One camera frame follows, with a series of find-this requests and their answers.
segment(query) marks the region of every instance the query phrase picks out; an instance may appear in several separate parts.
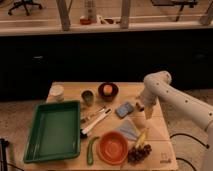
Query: chair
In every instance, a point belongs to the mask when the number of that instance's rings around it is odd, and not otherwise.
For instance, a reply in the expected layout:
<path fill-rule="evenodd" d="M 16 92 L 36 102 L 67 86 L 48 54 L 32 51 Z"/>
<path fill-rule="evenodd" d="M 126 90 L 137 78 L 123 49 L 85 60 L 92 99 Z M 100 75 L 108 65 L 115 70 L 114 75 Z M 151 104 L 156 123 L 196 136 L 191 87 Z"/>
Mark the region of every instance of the chair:
<path fill-rule="evenodd" d="M 39 7 L 39 9 L 42 9 L 42 5 L 39 3 L 35 3 L 33 2 L 33 0 L 21 0 L 19 2 L 14 2 L 14 6 L 12 8 L 9 9 L 8 14 L 12 15 L 12 10 L 20 7 L 20 6 L 24 6 L 25 11 L 26 11 L 26 15 L 30 15 L 28 9 L 27 9 L 27 5 L 36 5 Z"/>
<path fill-rule="evenodd" d="M 154 6 L 180 6 L 175 21 L 180 19 L 181 13 L 186 5 L 188 5 L 189 8 L 194 8 L 194 6 L 197 5 L 197 0 L 151 0 L 151 2 Z"/>

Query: black pole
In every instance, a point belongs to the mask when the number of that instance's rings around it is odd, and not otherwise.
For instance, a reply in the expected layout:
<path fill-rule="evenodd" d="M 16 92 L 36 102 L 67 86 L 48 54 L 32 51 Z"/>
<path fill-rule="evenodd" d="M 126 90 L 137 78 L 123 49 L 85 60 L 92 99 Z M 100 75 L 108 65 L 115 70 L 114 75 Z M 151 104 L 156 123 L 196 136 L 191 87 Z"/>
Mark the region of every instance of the black pole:
<path fill-rule="evenodd" d="M 8 141 L 5 141 L 4 138 L 0 138 L 1 171 L 7 171 L 6 147 L 8 145 L 9 145 Z"/>

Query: banana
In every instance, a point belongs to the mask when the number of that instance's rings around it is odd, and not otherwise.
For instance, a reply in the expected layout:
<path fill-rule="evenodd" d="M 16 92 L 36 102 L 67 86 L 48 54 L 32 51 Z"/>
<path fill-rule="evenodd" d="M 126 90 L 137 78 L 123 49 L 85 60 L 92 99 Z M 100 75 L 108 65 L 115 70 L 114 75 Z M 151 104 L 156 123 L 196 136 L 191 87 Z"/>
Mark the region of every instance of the banana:
<path fill-rule="evenodd" d="M 149 129 L 148 128 L 145 128 L 144 131 L 141 132 L 139 138 L 137 139 L 136 143 L 135 143 L 135 148 L 139 148 L 140 146 L 142 147 L 147 136 L 148 136 L 148 131 Z"/>

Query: black cable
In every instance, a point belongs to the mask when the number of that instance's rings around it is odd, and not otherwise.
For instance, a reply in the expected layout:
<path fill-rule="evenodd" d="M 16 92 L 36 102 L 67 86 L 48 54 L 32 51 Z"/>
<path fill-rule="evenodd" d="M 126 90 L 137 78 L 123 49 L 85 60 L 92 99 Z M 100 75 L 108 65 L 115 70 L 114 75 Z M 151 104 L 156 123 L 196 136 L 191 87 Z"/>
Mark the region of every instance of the black cable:
<path fill-rule="evenodd" d="M 193 166 L 193 164 L 190 163 L 188 160 L 183 159 L 183 158 L 180 158 L 180 157 L 177 157 L 176 160 L 182 160 L 182 161 L 186 162 L 188 165 L 190 165 L 190 166 L 192 167 L 192 169 L 193 169 L 194 171 L 197 171 L 197 169 Z"/>
<path fill-rule="evenodd" d="M 205 148 L 209 148 L 209 145 L 208 144 L 204 144 L 202 141 L 200 141 L 199 139 L 193 137 L 192 135 L 189 135 L 189 134 L 186 134 L 186 133 L 176 133 L 176 134 L 173 134 L 170 136 L 170 138 L 172 139 L 173 137 L 177 136 L 177 135 L 183 135 L 183 136 L 187 136 L 187 137 L 190 137 L 194 140 L 196 140 L 197 142 L 199 142 L 201 145 L 203 145 Z"/>
<path fill-rule="evenodd" d="M 19 168 L 19 167 L 13 165 L 13 164 L 11 164 L 11 163 L 7 163 L 7 165 L 8 165 L 8 166 L 11 166 L 11 167 L 14 167 L 14 168 L 16 168 L 16 169 L 18 169 L 18 170 L 25 171 L 24 169 L 21 169 L 21 168 Z"/>

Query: white cup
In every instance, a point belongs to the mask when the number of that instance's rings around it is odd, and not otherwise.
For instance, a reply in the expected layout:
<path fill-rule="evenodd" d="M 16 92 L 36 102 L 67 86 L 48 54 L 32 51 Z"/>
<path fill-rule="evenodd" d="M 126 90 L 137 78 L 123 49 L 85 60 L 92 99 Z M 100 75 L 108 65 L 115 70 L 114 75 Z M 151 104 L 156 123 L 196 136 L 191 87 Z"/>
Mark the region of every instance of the white cup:
<path fill-rule="evenodd" d="M 60 102 L 64 100 L 64 87 L 62 85 L 54 85 L 50 89 L 50 96 L 54 101 Z"/>

